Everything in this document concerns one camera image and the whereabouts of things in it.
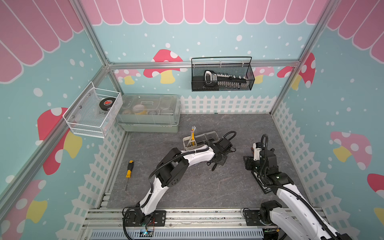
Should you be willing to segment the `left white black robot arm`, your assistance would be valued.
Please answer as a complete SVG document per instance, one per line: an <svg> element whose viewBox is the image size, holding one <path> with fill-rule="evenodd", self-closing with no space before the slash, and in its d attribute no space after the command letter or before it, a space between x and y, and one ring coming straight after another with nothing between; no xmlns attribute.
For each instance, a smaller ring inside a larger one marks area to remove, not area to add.
<svg viewBox="0 0 384 240"><path fill-rule="evenodd" d="M149 175L150 189L145 197L135 206L123 208L122 213L135 211L141 217L151 215L167 190L180 182L189 167L206 163L208 166L213 165L214 171L217 166L223 166L228 155L234 152L236 148L225 137L214 142L207 141L192 150L171 149Z"/></svg>

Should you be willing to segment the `yellow toothbrush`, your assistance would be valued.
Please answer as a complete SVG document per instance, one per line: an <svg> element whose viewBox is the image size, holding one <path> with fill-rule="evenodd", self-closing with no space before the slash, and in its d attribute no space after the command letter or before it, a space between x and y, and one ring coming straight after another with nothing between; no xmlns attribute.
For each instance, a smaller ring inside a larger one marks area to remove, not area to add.
<svg viewBox="0 0 384 240"><path fill-rule="evenodd" d="M195 133L192 133L192 132L191 132L191 136L190 136L190 140L189 140L189 145L190 145L190 147L196 145L196 141L195 141Z"/></svg>

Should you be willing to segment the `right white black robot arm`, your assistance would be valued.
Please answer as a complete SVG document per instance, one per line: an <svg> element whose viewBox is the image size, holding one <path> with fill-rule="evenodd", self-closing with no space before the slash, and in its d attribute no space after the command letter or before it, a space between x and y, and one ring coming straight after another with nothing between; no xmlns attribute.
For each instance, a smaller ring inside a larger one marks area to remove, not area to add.
<svg viewBox="0 0 384 240"><path fill-rule="evenodd" d="M303 197L294 181L280 172L275 150L268 150L267 146L261 142L253 144L253 156L244 157L246 169L253 174L263 193L274 193L295 218L277 201L268 201L261 204L260 222L280 227L292 240L350 240L348 234L341 234L326 222Z"/></svg>

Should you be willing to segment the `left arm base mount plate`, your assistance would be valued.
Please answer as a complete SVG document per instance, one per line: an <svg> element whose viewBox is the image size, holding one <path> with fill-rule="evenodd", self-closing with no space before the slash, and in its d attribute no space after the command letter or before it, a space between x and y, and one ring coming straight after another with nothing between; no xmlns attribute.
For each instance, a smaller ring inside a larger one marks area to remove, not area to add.
<svg viewBox="0 0 384 240"><path fill-rule="evenodd" d="M126 227L164 227L166 214L166 211L154 211L144 215L140 209L129 209L124 213L123 223Z"/></svg>

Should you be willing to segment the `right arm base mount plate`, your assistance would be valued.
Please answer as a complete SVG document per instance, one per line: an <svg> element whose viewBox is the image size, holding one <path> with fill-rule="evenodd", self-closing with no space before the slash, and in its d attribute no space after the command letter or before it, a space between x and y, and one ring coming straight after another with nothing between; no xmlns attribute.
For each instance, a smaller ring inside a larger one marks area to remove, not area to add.
<svg viewBox="0 0 384 240"><path fill-rule="evenodd" d="M261 219L259 210L251 210L244 208L242 210L243 217L245 218L247 226L269 226L271 223L266 223Z"/></svg>

